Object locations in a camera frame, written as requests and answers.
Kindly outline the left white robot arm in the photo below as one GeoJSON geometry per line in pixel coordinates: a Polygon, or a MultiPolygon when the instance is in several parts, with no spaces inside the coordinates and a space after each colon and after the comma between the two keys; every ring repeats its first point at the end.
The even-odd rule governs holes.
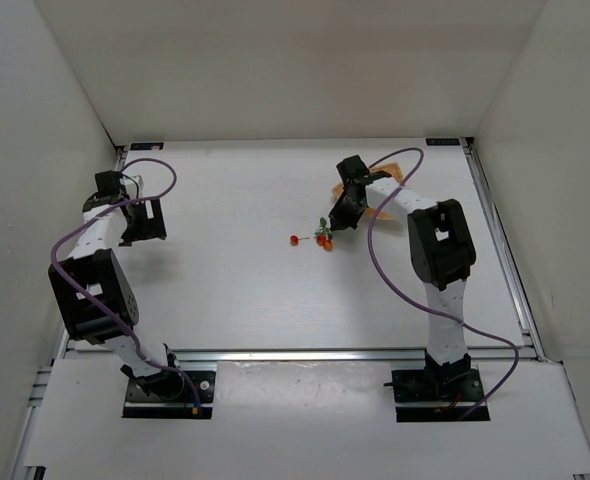
{"type": "Polygon", "coordinates": [[[116,256],[121,246],[167,238],[161,202],[142,199],[139,176],[108,170],[95,182],[82,209],[87,227],[71,253],[48,270],[65,328],[71,339],[117,355],[122,373],[144,394],[175,400],[187,389],[177,357],[162,342],[133,338],[139,308],[116,256]]]}

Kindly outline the cherry pair with green leaves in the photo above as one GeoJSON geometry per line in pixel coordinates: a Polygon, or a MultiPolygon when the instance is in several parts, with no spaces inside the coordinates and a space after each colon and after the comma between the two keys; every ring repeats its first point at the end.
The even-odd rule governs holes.
{"type": "Polygon", "coordinates": [[[317,245],[324,250],[333,250],[333,232],[330,228],[330,222],[325,217],[319,219],[318,226],[314,232],[314,238],[317,245]]]}

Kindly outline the single red cherry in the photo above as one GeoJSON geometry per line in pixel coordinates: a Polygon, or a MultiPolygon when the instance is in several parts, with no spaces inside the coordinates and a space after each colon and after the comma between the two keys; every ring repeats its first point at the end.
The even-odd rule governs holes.
{"type": "Polygon", "coordinates": [[[308,237],[298,237],[296,235],[292,235],[290,237],[290,244],[292,246],[297,246],[301,241],[308,240],[308,237]]]}

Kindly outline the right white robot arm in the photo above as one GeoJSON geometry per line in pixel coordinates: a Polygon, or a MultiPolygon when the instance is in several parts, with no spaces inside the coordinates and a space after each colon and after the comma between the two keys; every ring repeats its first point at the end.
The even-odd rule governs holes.
{"type": "Polygon", "coordinates": [[[476,251],[462,206],[422,196],[388,172],[372,172],[358,155],[342,160],[337,170],[343,191],[329,213],[331,230],[355,229],[368,208],[406,224],[411,265],[426,292],[426,303],[418,306],[429,321],[423,386],[444,397],[471,369],[463,297],[476,251]]]}

